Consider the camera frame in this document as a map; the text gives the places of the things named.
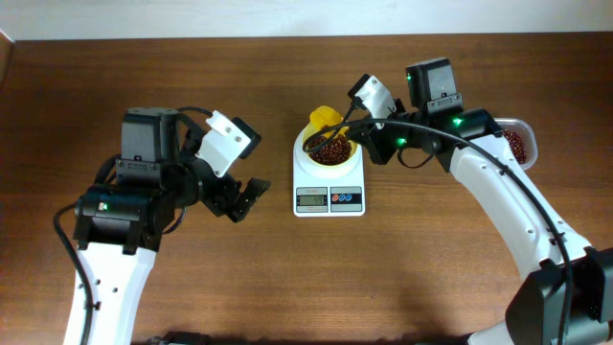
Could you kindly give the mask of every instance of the white bracket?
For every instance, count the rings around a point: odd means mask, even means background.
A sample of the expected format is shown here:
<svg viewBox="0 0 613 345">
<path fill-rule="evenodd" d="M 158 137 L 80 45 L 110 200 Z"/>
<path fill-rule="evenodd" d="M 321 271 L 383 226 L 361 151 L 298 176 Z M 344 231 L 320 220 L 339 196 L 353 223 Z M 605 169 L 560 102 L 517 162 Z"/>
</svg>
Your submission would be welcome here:
<svg viewBox="0 0 613 345">
<path fill-rule="evenodd" d="M 355 96 L 362 100 L 374 119 L 387 119 L 390 114 L 396 111 L 392 93 L 375 76 L 368 78 L 364 85 L 357 90 Z M 376 127 L 382 129 L 383 124 L 376 124 Z"/>
<path fill-rule="evenodd" d="M 196 157 L 207 162 L 217 177 L 222 177 L 249 146 L 251 139 L 217 110 L 207 120 L 207 124 L 211 130 L 202 139 Z"/>
</svg>

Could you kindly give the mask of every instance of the scale display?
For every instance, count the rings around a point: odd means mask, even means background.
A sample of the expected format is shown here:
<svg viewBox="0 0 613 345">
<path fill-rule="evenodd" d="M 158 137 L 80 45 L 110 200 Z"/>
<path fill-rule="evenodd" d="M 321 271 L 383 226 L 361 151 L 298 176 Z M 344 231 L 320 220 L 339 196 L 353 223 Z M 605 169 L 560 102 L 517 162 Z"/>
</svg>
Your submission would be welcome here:
<svg viewBox="0 0 613 345">
<path fill-rule="evenodd" d="M 298 206 L 323 206 L 323 205 L 326 205 L 325 195 L 298 196 Z"/>
</svg>

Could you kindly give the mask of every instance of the digital scale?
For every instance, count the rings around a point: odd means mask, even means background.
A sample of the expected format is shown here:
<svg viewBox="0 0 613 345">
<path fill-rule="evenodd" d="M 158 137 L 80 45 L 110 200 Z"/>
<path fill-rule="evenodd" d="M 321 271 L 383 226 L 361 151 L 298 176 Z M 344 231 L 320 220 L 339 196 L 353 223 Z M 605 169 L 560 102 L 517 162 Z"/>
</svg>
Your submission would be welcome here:
<svg viewBox="0 0 613 345">
<path fill-rule="evenodd" d="M 350 158 L 336 166 L 312 160 L 303 143 L 315 130 L 303 129 L 294 144 L 294 215 L 297 217 L 356 217 L 364 215 L 362 147 L 354 142 Z"/>
</svg>

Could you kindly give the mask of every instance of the white wall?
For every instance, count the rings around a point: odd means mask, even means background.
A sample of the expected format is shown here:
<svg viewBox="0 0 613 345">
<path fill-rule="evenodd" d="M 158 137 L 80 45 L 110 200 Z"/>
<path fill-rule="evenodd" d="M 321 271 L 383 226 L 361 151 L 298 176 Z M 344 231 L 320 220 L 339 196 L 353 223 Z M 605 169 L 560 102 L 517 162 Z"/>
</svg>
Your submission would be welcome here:
<svg viewBox="0 0 613 345">
<path fill-rule="evenodd" d="M 12 39 L 613 30 L 613 0 L 0 0 Z"/>
</svg>

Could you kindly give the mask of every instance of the cable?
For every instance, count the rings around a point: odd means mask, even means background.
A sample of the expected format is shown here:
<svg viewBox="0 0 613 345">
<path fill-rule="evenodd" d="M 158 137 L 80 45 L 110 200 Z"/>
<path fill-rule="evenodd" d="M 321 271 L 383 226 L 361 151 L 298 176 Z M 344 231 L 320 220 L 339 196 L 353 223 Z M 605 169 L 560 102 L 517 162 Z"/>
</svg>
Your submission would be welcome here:
<svg viewBox="0 0 613 345">
<path fill-rule="evenodd" d="M 171 226 L 170 226 L 170 228 L 169 228 L 168 230 L 164 231 L 164 232 L 162 233 L 162 235 L 167 235 L 167 234 L 171 233 L 172 231 L 176 230 L 176 228 L 178 228 L 178 227 L 179 227 L 179 225 L 181 225 L 181 223 L 183 222 L 183 218 L 185 217 L 185 214 L 186 214 L 186 213 L 188 213 L 188 208 L 187 208 L 187 207 L 184 207 L 184 208 L 181 210 L 181 214 L 179 215 L 179 218 L 177 218 L 177 219 L 174 221 L 174 224 L 173 224 L 173 225 L 171 225 Z"/>
<path fill-rule="evenodd" d="M 347 114 L 345 114 L 345 117 L 343 118 L 343 121 L 341 121 L 340 125 L 345 124 L 345 123 L 347 122 L 347 120 L 349 119 L 349 117 L 352 115 L 353 111 L 354 111 L 354 110 L 356 110 L 356 109 L 357 109 L 357 107 L 355 107 L 354 105 L 352 105 L 352 106 L 349 108 L 349 110 L 347 111 Z M 342 127 L 339 127 L 338 129 L 336 129 L 336 130 L 335 130 L 335 131 L 332 133 L 332 135 L 331 135 L 331 136 L 330 136 L 328 139 L 324 140 L 324 142 L 323 142 L 323 143 L 321 143 L 321 144 L 319 144 L 318 146 L 316 146 L 316 147 L 314 147 L 314 148 L 309 149 L 309 151 L 308 151 L 307 153 L 313 153 L 313 152 L 316 152 L 316 151 L 318 151 L 318 150 L 323 149 L 325 146 L 329 145 L 329 143 L 331 143 L 331 142 L 332 142 L 332 139 L 334 139 L 334 138 L 336 137 L 336 135 L 338 134 L 338 132 L 340 132 L 340 131 L 341 131 L 341 128 L 342 128 Z"/>
<path fill-rule="evenodd" d="M 428 163 L 432 158 L 434 158 L 434 153 L 430 153 L 430 155 L 421 163 L 419 163 L 416 166 L 408 166 L 406 165 L 406 163 L 404 163 L 404 159 L 402 159 L 402 153 L 404 152 L 404 149 L 400 149 L 398 151 L 398 162 L 400 162 L 400 164 L 402 164 L 404 167 L 409 168 L 409 169 L 419 169 L 421 167 L 423 167 L 424 165 L 426 165 L 426 163 Z"/>
<path fill-rule="evenodd" d="M 73 210 L 75 206 L 77 206 L 76 202 L 57 211 L 57 213 L 54 215 L 54 227 L 56 228 L 56 232 L 61 240 L 61 243 L 64 244 L 64 248 L 66 248 L 66 251 L 68 252 L 68 256 L 70 256 L 70 260 L 73 262 L 73 266 L 77 270 L 80 281 L 85 289 L 85 322 L 83 324 L 83 333 L 80 337 L 80 344 L 85 345 L 89 339 L 89 332 L 92 328 L 92 317 L 94 313 L 94 297 L 92 294 L 92 287 L 89 284 L 87 274 L 85 273 L 85 269 L 83 269 L 83 265 L 80 263 L 79 256 L 77 255 L 75 248 L 73 248 L 70 240 L 68 240 L 68 237 L 66 236 L 66 233 L 64 233 L 64 230 L 62 230 L 61 225 L 59 224 L 59 219 L 61 216 L 66 212 Z"/>
<path fill-rule="evenodd" d="M 565 271 L 566 271 L 566 277 L 565 277 L 566 289 L 564 291 L 564 304 L 563 304 L 563 307 L 562 307 L 562 317 L 561 317 L 561 320 L 560 320 L 560 323 L 559 323 L 559 330 L 558 330 L 558 335 L 557 335 L 557 344 L 558 345 L 563 345 L 565 343 L 564 339 L 565 339 L 565 336 L 566 336 L 566 331 L 567 331 L 568 323 L 569 323 L 569 319 L 570 319 L 571 304 L 573 302 L 573 268 L 571 267 L 571 260 L 570 260 L 570 257 L 568 255 L 568 251 L 566 250 L 566 245 L 564 244 L 564 239 L 561 237 L 561 235 L 557 231 L 556 225 L 552 221 L 551 217 L 549 217 L 549 214 L 547 213 L 547 211 L 545 211 L 545 208 L 543 207 L 543 205 L 541 205 L 541 203 L 538 201 L 536 196 L 534 196 L 532 191 L 522 182 L 522 180 L 519 177 L 517 177 L 517 175 L 509 168 L 509 166 L 504 165 L 496 157 L 491 155 L 486 150 L 482 149 L 480 146 L 478 146 L 476 144 L 473 144 L 473 143 L 471 143 L 471 142 L 467 141 L 466 139 L 463 139 L 463 138 L 461 138 L 459 136 L 456 136 L 456 135 L 451 134 L 451 133 L 447 133 L 447 132 L 439 130 L 439 129 L 435 129 L 435 128 L 430 127 L 430 126 L 422 126 L 422 125 L 412 124 L 412 123 L 403 122 L 403 121 L 399 121 L 399 120 L 390 120 L 390 119 L 363 119 L 363 120 L 349 121 L 349 122 L 346 122 L 346 123 L 343 123 L 343 124 L 340 124 L 340 125 L 330 126 L 330 127 L 324 128 L 324 129 L 318 131 L 317 133 L 311 135 L 310 137 L 308 137 L 305 140 L 305 143 L 303 144 L 303 151 L 306 152 L 306 153 L 310 153 L 309 149 L 307 148 L 308 144 L 310 144 L 313 140 L 318 138 L 320 135 L 324 135 L 324 134 L 326 134 L 328 132 L 331 132 L 333 130 L 337 130 L 337 129 L 342 128 L 342 127 L 358 127 L 360 125 L 366 125 L 366 124 L 389 124 L 391 126 L 409 127 L 409 128 L 418 130 L 420 132 L 432 133 L 432 134 L 439 135 L 441 137 L 445 137 L 445 138 L 454 140 L 454 141 L 456 141 L 456 142 L 458 142 L 460 144 L 466 145 L 469 148 L 471 148 L 473 150 L 476 150 L 477 152 L 481 153 L 484 157 L 486 157 L 487 160 L 489 160 L 494 165 L 496 165 L 498 168 L 500 168 L 500 170 L 503 173 L 506 173 L 513 180 L 513 182 L 515 182 L 515 184 L 517 184 L 519 189 L 521 189 L 522 192 L 524 192 L 524 194 L 532 202 L 532 204 L 534 205 L 536 210 L 538 210 L 538 213 L 540 213 L 540 215 L 543 217 L 543 219 L 547 223 L 547 226 L 549 226 L 549 230 L 554 235 L 554 240 L 556 241 L 557 248 L 559 249 L 560 254 L 562 255 L 562 260 L 564 262 L 564 266 L 565 266 L 564 268 L 565 268 Z"/>
<path fill-rule="evenodd" d="M 208 116 L 213 116 L 213 113 L 211 111 L 205 108 L 198 107 L 198 106 L 183 106 L 183 107 L 176 109 L 176 111 L 178 112 L 195 111 L 195 112 L 199 112 L 201 114 L 205 114 Z"/>
</svg>

